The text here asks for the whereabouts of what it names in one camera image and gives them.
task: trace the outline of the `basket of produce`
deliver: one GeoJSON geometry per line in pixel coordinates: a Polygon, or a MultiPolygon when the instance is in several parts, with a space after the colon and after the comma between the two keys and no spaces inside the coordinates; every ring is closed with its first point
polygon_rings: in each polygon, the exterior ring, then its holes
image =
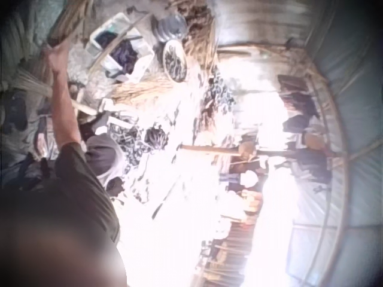
{"type": "Polygon", "coordinates": [[[170,40],[163,49],[163,68],[166,75],[176,83],[185,81],[187,75],[186,55],[177,40],[170,40]]]}

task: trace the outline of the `dark green shirt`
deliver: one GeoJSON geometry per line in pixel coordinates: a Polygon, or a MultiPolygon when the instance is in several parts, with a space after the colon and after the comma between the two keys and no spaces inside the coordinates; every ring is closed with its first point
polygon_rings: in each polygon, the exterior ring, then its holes
{"type": "Polygon", "coordinates": [[[19,223],[103,230],[117,244],[120,225],[108,194],[87,165],[78,143],[65,145],[56,160],[56,177],[42,188],[0,194],[3,228],[19,223]]]}

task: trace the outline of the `man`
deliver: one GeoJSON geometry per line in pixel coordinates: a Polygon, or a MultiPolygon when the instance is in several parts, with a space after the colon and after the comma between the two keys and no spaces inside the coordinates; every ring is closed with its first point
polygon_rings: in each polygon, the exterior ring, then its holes
{"type": "MultiPolygon", "coordinates": [[[[46,53],[54,76],[51,109],[60,150],[56,177],[33,190],[0,194],[0,265],[7,286],[126,286],[115,247],[118,218],[87,164],[97,157],[87,158],[80,147],[67,85],[69,46],[66,40],[46,53]]],[[[104,184],[115,176],[104,175],[104,184]]]]}

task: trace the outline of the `bundle of straw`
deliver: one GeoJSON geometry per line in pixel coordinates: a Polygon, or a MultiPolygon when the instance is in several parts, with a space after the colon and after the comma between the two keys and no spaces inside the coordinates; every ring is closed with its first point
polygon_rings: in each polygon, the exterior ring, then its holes
{"type": "Polygon", "coordinates": [[[165,74],[147,77],[137,84],[123,83],[116,85],[113,91],[115,103],[134,103],[140,100],[159,97],[173,90],[173,83],[165,74]]]}
{"type": "Polygon", "coordinates": [[[210,70],[215,59],[215,21],[206,0],[173,1],[185,17],[189,34],[183,40],[186,55],[194,57],[202,69],[210,70]]]}
{"type": "Polygon", "coordinates": [[[52,97],[52,88],[23,68],[17,69],[14,79],[10,82],[10,86],[30,93],[39,94],[44,97],[52,97]]]}
{"type": "Polygon", "coordinates": [[[48,36],[48,44],[52,47],[76,33],[77,28],[90,16],[93,0],[68,0],[66,7],[53,25],[48,36]]]}

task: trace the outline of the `wooden post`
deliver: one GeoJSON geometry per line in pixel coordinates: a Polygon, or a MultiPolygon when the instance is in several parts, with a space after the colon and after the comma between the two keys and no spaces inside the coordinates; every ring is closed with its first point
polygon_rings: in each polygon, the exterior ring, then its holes
{"type": "MultiPolygon", "coordinates": [[[[201,152],[205,154],[217,154],[217,155],[229,155],[232,157],[240,157],[241,154],[237,149],[232,148],[216,148],[214,146],[195,146],[195,145],[181,145],[181,149],[187,151],[201,152]]],[[[294,151],[262,151],[258,150],[254,152],[254,155],[268,155],[270,157],[290,157],[294,154],[294,151]]]]}
{"type": "Polygon", "coordinates": [[[194,145],[181,145],[181,149],[186,151],[195,151],[206,154],[218,154],[218,155],[229,155],[232,157],[239,157],[238,150],[231,148],[215,148],[213,146],[194,146],[194,145]]]}

